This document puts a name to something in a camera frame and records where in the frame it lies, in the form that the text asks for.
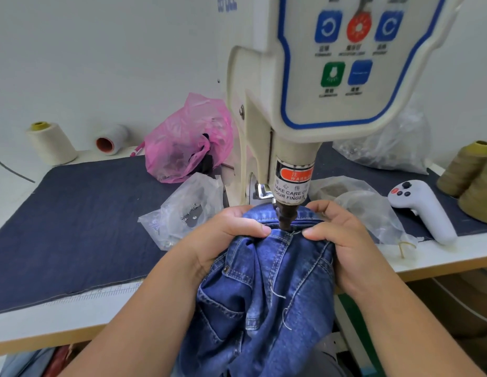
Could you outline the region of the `clear plastic bag with parts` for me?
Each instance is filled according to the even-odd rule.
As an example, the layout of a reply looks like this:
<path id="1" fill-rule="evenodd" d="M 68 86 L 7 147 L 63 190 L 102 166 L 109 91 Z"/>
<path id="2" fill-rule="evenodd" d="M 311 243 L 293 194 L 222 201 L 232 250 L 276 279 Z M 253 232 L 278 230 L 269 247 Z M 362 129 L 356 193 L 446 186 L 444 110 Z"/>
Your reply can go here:
<path id="1" fill-rule="evenodd" d="M 332 146 L 348 160 L 364 166 L 427 175 L 431 129 L 421 98 L 414 93 L 383 129 L 366 137 L 336 140 Z"/>

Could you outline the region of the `white handheld controller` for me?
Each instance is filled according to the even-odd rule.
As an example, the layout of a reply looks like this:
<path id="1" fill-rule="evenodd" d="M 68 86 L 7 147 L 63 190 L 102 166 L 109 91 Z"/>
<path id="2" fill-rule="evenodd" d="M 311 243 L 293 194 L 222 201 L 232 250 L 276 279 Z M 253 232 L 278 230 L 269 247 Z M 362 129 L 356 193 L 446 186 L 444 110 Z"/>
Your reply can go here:
<path id="1" fill-rule="evenodd" d="M 393 208 L 415 211 L 436 242 L 446 246 L 456 242 L 456 230 L 426 182 L 413 179 L 399 183 L 390 190 L 387 199 Z"/>

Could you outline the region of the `person's left forearm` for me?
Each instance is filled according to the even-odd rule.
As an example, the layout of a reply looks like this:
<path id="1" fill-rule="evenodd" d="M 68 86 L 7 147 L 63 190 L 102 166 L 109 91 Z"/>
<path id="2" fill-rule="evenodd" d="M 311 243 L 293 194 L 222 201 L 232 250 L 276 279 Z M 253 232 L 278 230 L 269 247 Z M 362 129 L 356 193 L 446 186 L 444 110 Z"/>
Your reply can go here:
<path id="1" fill-rule="evenodd" d="M 218 253 L 182 241 L 59 377 L 169 377 Z"/>

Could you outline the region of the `person's left hand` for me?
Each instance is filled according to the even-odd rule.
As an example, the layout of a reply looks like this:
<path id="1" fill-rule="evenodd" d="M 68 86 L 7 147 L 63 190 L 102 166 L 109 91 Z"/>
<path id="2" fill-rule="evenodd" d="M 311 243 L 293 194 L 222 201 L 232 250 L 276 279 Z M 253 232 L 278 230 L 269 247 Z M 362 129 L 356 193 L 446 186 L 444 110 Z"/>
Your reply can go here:
<path id="1" fill-rule="evenodd" d="M 228 235 L 228 218 L 246 218 L 244 214 L 251 209 L 250 205 L 223 209 L 184 237 L 176 249 L 182 249 L 195 262 L 201 275 L 205 276 L 216 258 L 238 237 Z"/>

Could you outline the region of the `blue denim jeans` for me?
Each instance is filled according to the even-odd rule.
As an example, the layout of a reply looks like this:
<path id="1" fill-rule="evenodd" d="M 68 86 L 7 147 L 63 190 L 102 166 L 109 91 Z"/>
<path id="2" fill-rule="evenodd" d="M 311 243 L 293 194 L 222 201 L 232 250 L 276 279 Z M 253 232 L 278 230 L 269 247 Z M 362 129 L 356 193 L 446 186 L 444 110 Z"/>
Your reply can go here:
<path id="1" fill-rule="evenodd" d="M 335 319 L 335 245 L 303 229 L 322 219 L 300 206 L 291 230 L 271 204 L 244 214 L 272 229 L 237 236 L 212 264 L 176 368 L 182 377 L 295 377 Z"/>

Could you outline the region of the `person's right forearm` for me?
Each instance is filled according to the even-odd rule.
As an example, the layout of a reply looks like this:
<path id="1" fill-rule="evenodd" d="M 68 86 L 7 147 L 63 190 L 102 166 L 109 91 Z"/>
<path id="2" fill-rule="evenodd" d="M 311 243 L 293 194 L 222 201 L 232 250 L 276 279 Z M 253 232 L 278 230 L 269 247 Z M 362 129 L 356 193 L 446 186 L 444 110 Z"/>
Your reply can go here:
<path id="1" fill-rule="evenodd" d="M 364 275 L 346 291 L 387 377 L 486 377 L 392 270 Z"/>

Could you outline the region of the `white thread spool orange core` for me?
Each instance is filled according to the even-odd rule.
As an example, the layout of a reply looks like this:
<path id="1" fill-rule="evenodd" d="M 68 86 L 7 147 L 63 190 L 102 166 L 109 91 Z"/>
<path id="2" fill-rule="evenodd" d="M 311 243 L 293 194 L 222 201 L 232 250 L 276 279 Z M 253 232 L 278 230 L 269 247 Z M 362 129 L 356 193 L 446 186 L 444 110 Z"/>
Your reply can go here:
<path id="1" fill-rule="evenodd" d="M 97 151 L 112 156 L 126 147 L 130 131 L 124 125 L 115 125 L 103 130 L 94 140 Z"/>

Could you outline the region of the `clear bag of metal buttons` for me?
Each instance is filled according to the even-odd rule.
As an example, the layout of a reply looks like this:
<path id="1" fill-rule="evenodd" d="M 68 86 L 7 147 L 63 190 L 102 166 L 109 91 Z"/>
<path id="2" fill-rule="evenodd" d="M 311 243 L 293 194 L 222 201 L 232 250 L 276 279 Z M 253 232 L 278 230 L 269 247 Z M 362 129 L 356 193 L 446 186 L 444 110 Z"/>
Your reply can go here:
<path id="1" fill-rule="evenodd" d="M 140 216 L 145 228 L 161 251 L 167 252 L 181 239 L 223 207 L 224 185 L 221 175 L 195 173 L 161 205 Z"/>

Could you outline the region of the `white button press machine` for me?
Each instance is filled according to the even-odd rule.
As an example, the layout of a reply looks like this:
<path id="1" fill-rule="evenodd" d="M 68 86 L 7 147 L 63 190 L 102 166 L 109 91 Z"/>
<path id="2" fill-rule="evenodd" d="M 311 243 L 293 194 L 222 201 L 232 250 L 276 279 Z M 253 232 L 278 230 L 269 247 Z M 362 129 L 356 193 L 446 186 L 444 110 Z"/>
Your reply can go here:
<path id="1" fill-rule="evenodd" d="M 211 1 L 237 129 L 228 203 L 274 202 L 289 229 L 322 143 L 389 124 L 465 0 Z"/>

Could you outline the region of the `dark blue denim mat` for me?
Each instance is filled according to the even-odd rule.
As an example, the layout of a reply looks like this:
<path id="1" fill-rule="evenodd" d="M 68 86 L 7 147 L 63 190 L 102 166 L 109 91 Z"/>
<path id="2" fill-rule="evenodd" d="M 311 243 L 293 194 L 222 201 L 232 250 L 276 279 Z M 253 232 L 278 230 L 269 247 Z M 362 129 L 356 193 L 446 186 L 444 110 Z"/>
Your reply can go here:
<path id="1" fill-rule="evenodd" d="M 145 277 L 163 252 L 138 218 L 179 186 L 144 156 L 50 170 L 0 228 L 0 313 Z"/>

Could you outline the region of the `clear crumpled plastic bag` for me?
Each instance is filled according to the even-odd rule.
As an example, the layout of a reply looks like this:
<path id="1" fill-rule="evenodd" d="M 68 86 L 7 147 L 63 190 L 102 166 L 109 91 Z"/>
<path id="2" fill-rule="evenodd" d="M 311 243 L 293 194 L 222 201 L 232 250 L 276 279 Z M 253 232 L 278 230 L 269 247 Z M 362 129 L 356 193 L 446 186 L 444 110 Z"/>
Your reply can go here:
<path id="1" fill-rule="evenodd" d="M 377 244 L 397 246 L 400 241 L 418 244 L 416 237 L 405 232 L 388 199 L 365 181 L 347 176 L 317 179 L 310 182 L 308 195 L 312 201 L 330 200 L 348 210 Z"/>

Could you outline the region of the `cream thread cone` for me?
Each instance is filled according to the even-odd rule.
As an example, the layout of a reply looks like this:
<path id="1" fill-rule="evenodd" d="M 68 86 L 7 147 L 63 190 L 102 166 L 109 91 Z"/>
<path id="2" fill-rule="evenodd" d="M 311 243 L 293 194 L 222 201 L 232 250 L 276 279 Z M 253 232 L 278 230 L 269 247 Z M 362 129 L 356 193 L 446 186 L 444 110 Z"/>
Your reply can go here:
<path id="1" fill-rule="evenodd" d="M 56 123 L 32 123 L 26 130 L 26 136 L 41 160 L 51 167 L 68 164 L 78 156 L 71 141 Z"/>

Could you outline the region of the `pink plastic bag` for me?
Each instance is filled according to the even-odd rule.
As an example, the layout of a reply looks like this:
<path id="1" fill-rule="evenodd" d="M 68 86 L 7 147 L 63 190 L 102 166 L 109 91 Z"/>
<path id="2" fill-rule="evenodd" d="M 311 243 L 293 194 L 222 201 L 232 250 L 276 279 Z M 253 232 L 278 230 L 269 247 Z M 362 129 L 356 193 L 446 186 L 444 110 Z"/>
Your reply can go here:
<path id="1" fill-rule="evenodd" d="M 190 93 L 182 108 L 145 136 L 146 171 L 161 183 L 208 174 L 231 154 L 234 135 L 224 100 Z"/>

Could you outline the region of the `person's right hand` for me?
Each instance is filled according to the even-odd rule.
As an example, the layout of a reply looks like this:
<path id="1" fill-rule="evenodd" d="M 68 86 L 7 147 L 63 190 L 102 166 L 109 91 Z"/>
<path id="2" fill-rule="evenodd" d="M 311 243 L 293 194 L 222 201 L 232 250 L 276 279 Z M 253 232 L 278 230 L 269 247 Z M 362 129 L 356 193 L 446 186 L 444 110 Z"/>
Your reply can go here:
<path id="1" fill-rule="evenodd" d="M 324 221 L 337 226 L 335 275 L 338 286 L 354 300 L 373 292 L 393 275 L 389 263 L 362 222 L 334 201 L 319 200 L 306 206 Z"/>

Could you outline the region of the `olive thread cone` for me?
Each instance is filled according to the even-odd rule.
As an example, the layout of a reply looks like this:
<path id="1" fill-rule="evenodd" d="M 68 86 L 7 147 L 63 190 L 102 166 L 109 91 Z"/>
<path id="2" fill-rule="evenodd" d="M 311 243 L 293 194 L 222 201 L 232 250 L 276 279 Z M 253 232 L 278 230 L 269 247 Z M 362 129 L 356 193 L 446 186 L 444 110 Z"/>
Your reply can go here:
<path id="1" fill-rule="evenodd" d="M 458 200 L 459 208 L 487 224 L 487 164 Z"/>
<path id="2" fill-rule="evenodd" d="M 474 141 L 460 149 L 436 182 L 448 196 L 460 197 L 487 164 L 487 142 Z"/>

